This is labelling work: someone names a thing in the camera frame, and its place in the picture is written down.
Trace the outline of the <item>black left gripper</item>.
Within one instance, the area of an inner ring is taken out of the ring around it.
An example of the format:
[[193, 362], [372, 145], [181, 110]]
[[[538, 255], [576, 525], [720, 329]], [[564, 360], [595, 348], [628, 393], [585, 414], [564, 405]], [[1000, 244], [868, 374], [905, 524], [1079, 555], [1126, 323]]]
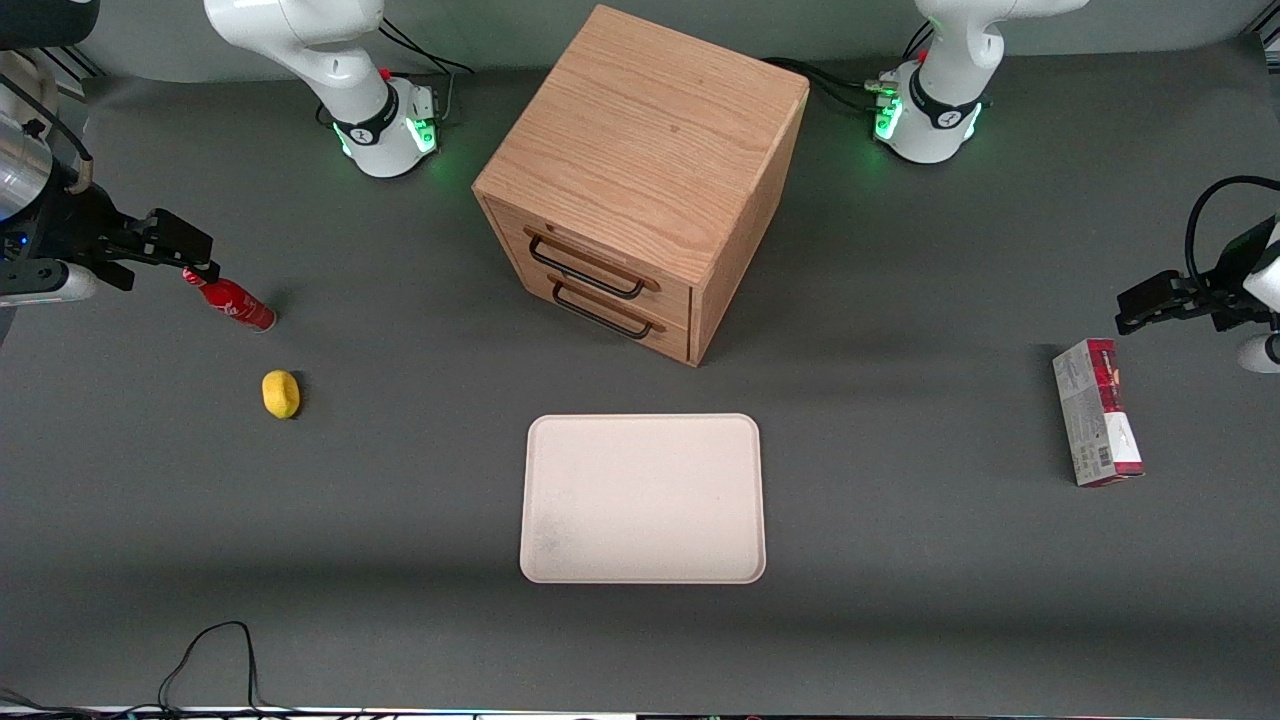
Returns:
[[1196, 261], [1198, 220], [1187, 225], [1187, 275], [1158, 272], [1123, 291], [1117, 297], [1116, 328], [1120, 336], [1170, 320], [1210, 316], [1217, 332], [1257, 323], [1277, 329], [1277, 301], [1261, 293], [1261, 273], [1277, 269], [1277, 217], [1270, 217], [1230, 240], [1213, 268], [1203, 272]]

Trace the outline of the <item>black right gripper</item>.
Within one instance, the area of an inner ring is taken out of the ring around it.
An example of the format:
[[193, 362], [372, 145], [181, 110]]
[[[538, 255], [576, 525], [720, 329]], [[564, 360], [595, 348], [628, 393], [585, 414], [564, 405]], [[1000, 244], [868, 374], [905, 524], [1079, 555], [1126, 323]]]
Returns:
[[92, 293], [101, 281], [133, 287], [125, 263], [186, 268], [191, 284], [216, 284], [212, 237], [165, 209], [134, 220], [97, 184], [47, 190], [3, 222], [4, 293]]

